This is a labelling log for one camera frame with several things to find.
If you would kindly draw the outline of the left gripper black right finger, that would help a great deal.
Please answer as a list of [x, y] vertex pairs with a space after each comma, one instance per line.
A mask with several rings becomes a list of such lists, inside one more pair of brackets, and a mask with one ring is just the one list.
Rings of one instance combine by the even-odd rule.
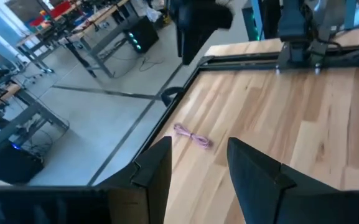
[[359, 190], [337, 190], [238, 138], [227, 161], [246, 224], [359, 224]]

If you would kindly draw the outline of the black computer tower green lights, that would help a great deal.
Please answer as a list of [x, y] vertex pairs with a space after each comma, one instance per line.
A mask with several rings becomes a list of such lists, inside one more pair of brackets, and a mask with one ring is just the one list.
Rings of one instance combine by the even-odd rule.
[[133, 49], [140, 54], [146, 53], [159, 40], [157, 31], [147, 16], [137, 18], [124, 30], [124, 34]]

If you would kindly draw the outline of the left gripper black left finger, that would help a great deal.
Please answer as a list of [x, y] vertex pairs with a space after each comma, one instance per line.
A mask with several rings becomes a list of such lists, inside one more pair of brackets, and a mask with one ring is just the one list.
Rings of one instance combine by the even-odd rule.
[[0, 186], [0, 224], [163, 224], [171, 168], [166, 136], [96, 186]]

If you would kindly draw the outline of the wooden-top workbench grey legs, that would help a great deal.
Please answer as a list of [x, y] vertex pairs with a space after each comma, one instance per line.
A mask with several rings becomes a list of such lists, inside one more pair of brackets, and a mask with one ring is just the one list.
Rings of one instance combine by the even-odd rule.
[[[92, 30], [99, 27], [100, 24], [105, 22], [107, 18], [111, 17], [114, 13], [122, 13], [122, 9], [127, 9], [129, 16], [123, 17], [123, 22], [120, 22], [113, 30], [106, 34], [100, 41], [98, 41], [94, 46], [90, 46], [89, 43], [85, 40], [85, 36]], [[94, 71], [101, 70], [108, 77], [114, 77], [114, 73], [111, 72], [106, 66], [105, 62], [108, 60], [113, 53], [110, 52], [106, 57], [99, 57], [99, 53], [104, 50], [110, 42], [112, 42], [118, 35], [124, 32], [125, 29], [129, 26], [135, 24], [139, 19], [139, 15], [136, 12], [133, 4], [130, 0], [120, 0], [118, 3], [113, 4], [112, 6], [105, 7], [96, 11], [90, 18], [85, 22], [82, 22], [79, 26], [74, 28], [71, 33], [65, 35], [60, 35], [57, 37], [57, 43], [64, 45], [71, 51], [72, 54], [77, 58], [77, 60], [84, 66], [88, 73], [92, 77], [96, 77]], [[87, 52], [93, 61], [96, 62], [96, 66], [92, 67], [77, 51], [75, 44], [80, 44], [83, 49]]]

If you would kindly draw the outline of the black computer tower blue light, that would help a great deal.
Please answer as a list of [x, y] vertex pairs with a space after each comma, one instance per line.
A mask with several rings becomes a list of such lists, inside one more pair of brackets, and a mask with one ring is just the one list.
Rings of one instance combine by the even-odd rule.
[[0, 142], [0, 180], [8, 184], [26, 184], [44, 168], [37, 156], [10, 141]]

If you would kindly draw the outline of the black aluminium rig frame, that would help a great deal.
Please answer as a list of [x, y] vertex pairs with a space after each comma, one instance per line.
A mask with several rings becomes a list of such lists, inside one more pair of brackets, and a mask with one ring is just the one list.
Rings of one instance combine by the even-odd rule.
[[[155, 140], [160, 130], [164, 127], [170, 115], [174, 112], [177, 105], [180, 103], [187, 90], [192, 86], [192, 83], [197, 78], [200, 72], [217, 72], [217, 71], [242, 71], [242, 70], [276, 70], [277, 59], [279, 52], [264, 52], [253, 54], [238, 54], [225, 56], [204, 56], [200, 59], [195, 70], [182, 87], [184, 89], [182, 94], [178, 94], [173, 102], [166, 107], [166, 112], [158, 121], [156, 126], [147, 137], [146, 141], [138, 150], [137, 155], [146, 151]], [[325, 68], [352, 68], [359, 67], [359, 45], [343, 46], [343, 53], [341, 55], [334, 55], [333, 48], [327, 50], [328, 56], [325, 57], [320, 70], [311, 68], [300, 69], [314, 69], [315, 73], [320, 73]]]

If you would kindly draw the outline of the wooden-top desk grey frame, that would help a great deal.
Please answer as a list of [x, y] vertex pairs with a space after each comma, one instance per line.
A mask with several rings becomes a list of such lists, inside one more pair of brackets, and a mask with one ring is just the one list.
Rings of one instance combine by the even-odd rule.
[[0, 151], [3, 149], [2, 143], [7, 143], [9, 137], [15, 134], [19, 128], [26, 128], [27, 134], [17, 138], [11, 146], [24, 152], [21, 146], [29, 141], [31, 137], [45, 124], [50, 123], [64, 131], [69, 129], [69, 125], [58, 118], [56, 114], [42, 104], [39, 99], [32, 97], [28, 92], [16, 83], [11, 83], [0, 91], [0, 105], [6, 105], [8, 99], [17, 98], [27, 105], [22, 112], [0, 130]]

